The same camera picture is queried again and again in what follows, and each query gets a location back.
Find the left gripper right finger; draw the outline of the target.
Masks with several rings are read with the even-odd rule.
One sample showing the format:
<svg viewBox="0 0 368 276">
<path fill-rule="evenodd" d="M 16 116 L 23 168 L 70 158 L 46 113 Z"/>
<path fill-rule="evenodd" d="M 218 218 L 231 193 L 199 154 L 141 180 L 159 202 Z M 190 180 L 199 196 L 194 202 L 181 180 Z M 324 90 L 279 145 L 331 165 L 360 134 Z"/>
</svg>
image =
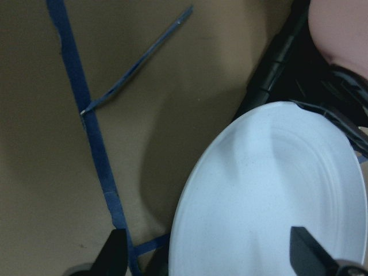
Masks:
<svg viewBox="0 0 368 276">
<path fill-rule="evenodd" d="M 363 266 L 335 260 L 304 227 L 290 229 L 289 259 L 296 275 L 365 275 Z"/>
</svg>

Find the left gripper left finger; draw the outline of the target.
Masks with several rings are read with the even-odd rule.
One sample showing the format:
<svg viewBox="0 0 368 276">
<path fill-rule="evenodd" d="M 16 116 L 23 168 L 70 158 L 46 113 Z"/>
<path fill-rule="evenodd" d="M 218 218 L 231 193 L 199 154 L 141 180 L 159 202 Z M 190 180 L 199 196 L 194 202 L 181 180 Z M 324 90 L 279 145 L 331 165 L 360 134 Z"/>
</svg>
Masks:
<svg viewBox="0 0 368 276">
<path fill-rule="evenodd" d="M 128 268 L 127 233 L 112 230 L 91 267 L 92 275 L 125 275 Z"/>
</svg>

